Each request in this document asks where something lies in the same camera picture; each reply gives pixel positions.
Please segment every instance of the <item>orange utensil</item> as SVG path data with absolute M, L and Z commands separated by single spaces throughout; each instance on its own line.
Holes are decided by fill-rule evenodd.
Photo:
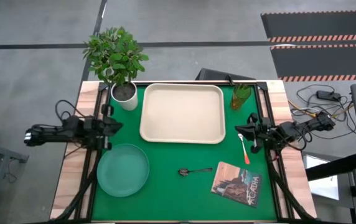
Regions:
M 250 165 L 250 160 L 248 159 L 247 153 L 246 153 L 246 149 L 245 149 L 245 144 L 243 143 L 243 135 L 242 134 L 238 134 L 240 141 L 241 141 L 241 146 L 243 146 L 243 152 L 245 154 L 245 163 L 247 165 Z

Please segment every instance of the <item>spoon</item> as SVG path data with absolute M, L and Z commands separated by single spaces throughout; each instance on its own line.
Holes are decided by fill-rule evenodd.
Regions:
M 243 152 L 245 153 L 245 162 L 247 165 L 250 165 L 250 160 L 248 159 L 247 153 L 246 153 L 246 149 L 245 149 L 245 144 L 243 143 L 243 135 L 242 134 L 238 134 L 240 141 L 241 141 L 241 146 L 243 146 Z
M 200 170 L 188 170 L 186 168 L 182 168 L 178 170 L 178 173 L 183 176 L 187 176 L 190 172 L 202 172 L 202 171 L 213 171 L 212 168 L 200 169 Z

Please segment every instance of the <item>green plate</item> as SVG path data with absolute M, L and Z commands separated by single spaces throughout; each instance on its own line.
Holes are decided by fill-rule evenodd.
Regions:
M 120 144 L 104 153 L 96 172 L 100 187 L 114 197 L 139 191 L 149 176 L 149 161 L 142 149 Z

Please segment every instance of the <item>book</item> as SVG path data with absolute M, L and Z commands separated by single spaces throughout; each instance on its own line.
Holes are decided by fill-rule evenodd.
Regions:
M 211 191 L 256 208 L 262 176 L 226 162 L 219 162 Z

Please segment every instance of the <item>rectangular tray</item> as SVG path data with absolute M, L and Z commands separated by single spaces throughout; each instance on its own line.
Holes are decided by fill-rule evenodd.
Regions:
M 149 85 L 139 132 L 150 142 L 220 143 L 225 137 L 222 90 L 213 85 Z

